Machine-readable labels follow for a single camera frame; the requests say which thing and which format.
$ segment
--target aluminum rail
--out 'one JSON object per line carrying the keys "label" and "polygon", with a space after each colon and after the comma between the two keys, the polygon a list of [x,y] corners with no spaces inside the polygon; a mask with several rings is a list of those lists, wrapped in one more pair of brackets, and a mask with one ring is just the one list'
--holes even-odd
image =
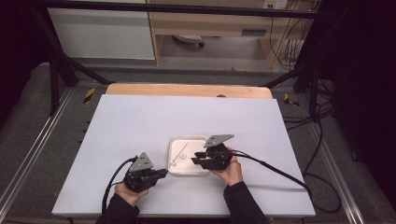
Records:
{"label": "aluminum rail", "polygon": [[58,110],[52,117],[49,117],[37,139],[33,143],[29,152],[27,153],[25,159],[23,160],[20,168],[17,173],[14,175],[10,183],[8,184],[6,190],[0,198],[0,223],[2,223],[3,219],[6,217],[6,214],[14,202],[15,198],[18,195],[24,181],[35,165],[35,161],[40,155],[41,150],[44,145],[46,145],[47,140],[50,138],[50,134],[57,124],[59,118],[61,117],[64,109],[69,101],[69,98],[73,92],[74,88],[68,88],[61,98],[61,104]]}

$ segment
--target clear plastic container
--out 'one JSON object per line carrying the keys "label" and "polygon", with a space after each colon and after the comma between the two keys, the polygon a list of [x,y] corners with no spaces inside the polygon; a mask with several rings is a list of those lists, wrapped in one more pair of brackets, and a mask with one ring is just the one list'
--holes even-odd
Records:
{"label": "clear plastic container", "polygon": [[192,162],[195,152],[205,152],[204,144],[207,138],[204,136],[176,136],[169,142],[168,170],[173,175],[206,175],[200,165]]}

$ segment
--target hand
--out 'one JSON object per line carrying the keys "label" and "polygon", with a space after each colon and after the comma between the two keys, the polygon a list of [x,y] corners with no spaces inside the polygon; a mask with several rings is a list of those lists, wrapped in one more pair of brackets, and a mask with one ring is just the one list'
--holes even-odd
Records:
{"label": "hand", "polygon": [[223,171],[211,171],[214,175],[219,176],[224,183],[232,186],[243,181],[241,163],[238,162],[235,156],[230,161],[227,169]]}
{"label": "hand", "polygon": [[139,199],[148,194],[149,190],[145,189],[140,193],[136,193],[128,189],[124,183],[119,183],[115,187],[115,192],[116,194],[120,195],[120,197],[125,200],[125,202],[135,207]]}

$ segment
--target white cabinet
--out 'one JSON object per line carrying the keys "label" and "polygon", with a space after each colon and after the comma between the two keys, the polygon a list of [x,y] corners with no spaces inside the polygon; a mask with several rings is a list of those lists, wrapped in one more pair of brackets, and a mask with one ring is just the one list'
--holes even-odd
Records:
{"label": "white cabinet", "polygon": [[147,12],[49,8],[49,14],[69,57],[154,60]]}

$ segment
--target white tabletop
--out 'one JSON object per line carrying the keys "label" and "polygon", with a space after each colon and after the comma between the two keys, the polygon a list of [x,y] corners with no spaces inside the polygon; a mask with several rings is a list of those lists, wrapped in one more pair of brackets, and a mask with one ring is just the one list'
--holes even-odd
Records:
{"label": "white tabletop", "polygon": [[[167,166],[178,135],[234,134],[227,147],[246,152],[303,181],[276,100],[184,96],[103,95],[52,210],[65,217],[99,216],[111,176],[146,152],[154,169]],[[239,158],[244,180],[268,217],[307,217],[315,211],[300,185],[255,161]],[[128,163],[115,182],[121,181]],[[168,174],[138,204],[141,217],[227,216],[225,185],[212,174]]]}

